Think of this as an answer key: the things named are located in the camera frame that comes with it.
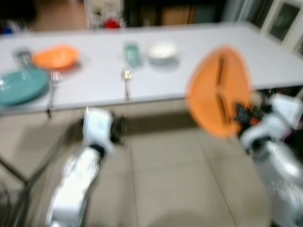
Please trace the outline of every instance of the orange plate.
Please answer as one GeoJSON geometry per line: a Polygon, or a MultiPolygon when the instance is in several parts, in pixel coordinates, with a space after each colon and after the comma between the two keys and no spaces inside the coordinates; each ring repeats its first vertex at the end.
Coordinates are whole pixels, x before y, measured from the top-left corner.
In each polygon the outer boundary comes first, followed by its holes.
{"type": "Polygon", "coordinates": [[[33,56],[33,62],[43,69],[68,68],[78,60],[79,52],[68,45],[60,45],[55,48],[37,53],[33,56]]]}
{"type": "Polygon", "coordinates": [[[249,106],[248,72],[240,55],[229,47],[200,63],[187,95],[189,110],[200,127],[218,137],[229,137],[241,127],[233,120],[236,104],[249,106]]]}

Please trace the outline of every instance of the white table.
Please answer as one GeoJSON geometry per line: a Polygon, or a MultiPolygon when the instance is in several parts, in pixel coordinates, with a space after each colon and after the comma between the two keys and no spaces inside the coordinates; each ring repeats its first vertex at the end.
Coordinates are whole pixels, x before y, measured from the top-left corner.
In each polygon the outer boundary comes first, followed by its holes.
{"type": "MultiPolygon", "coordinates": [[[[69,73],[54,96],[55,109],[125,103],[121,71],[125,67],[125,43],[135,41],[144,51],[155,41],[170,41],[179,50],[179,66],[159,71],[144,61],[132,70],[130,102],[182,98],[197,64],[215,48],[231,45],[243,55],[251,75],[252,89],[303,84],[303,61],[264,38],[249,24],[193,25],[135,28],[121,31],[32,33],[0,40],[0,74],[16,68],[13,52],[29,47],[33,52],[58,44],[69,44],[81,53],[81,68],[69,73]]],[[[11,108],[2,114],[45,111],[49,94],[11,108]]]]}

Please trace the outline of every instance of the teal plate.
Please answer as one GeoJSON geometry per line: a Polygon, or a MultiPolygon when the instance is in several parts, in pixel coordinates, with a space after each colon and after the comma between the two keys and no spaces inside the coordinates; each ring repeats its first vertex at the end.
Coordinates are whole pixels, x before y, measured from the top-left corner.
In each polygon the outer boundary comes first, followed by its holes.
{"type": "Polygon", "coordinates": [[[0,105],[21,104],[42,95],[48,89],[48,76],[43,70],[27,69],[0,77],[0,105]]]}

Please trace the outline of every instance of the tile floor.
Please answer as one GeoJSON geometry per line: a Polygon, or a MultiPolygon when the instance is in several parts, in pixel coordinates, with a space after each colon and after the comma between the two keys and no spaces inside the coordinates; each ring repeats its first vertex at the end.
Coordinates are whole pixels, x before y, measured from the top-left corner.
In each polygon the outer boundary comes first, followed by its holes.
{"type": "MultiPolygon", "coordinates": [[[[182,100],[108,109],[128,117],[128,146],[104,164],[86,226],[269,226],[267,194],[235,138],[199,129],[182,100]]],[[[75,119],[76,111],[57,112],[50,122],[43,113],[2,117],[0,155],[29,176],[75,119]]],[[[45,226],[64,161],[79,145],[66,145],[38,182],[27,226],[45,226]]],[[[8,174],[0,176],[10,189],[20,188],[8,174]]]]}

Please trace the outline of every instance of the spoon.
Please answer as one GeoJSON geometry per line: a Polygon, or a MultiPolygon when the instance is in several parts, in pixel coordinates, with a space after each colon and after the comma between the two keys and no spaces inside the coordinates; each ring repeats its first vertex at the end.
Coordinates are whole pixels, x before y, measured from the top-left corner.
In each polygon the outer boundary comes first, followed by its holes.
{"type": "Polygon", "coordinates": [[[62,80],[62,75],[60,72],[58,71],[51,71],[51,75],[50,75],[50,99],[48,101],[48,105],[47,105],[47,110],[46,110],[46,114],[48,119],[52,118],[52,114],[51,114],[51,110],[53,109],[53,95],[54,95],[54,91],[55,88],[57,87],[57,85],[59,84],[59,82],[62,80]]]}
{"type": "Polygon", "coordinates": [[[122,71],[122,79],[125,83],[125,100],[129,101],[128,81],[132,78],[132,74],[128,70],[122,71]]]}

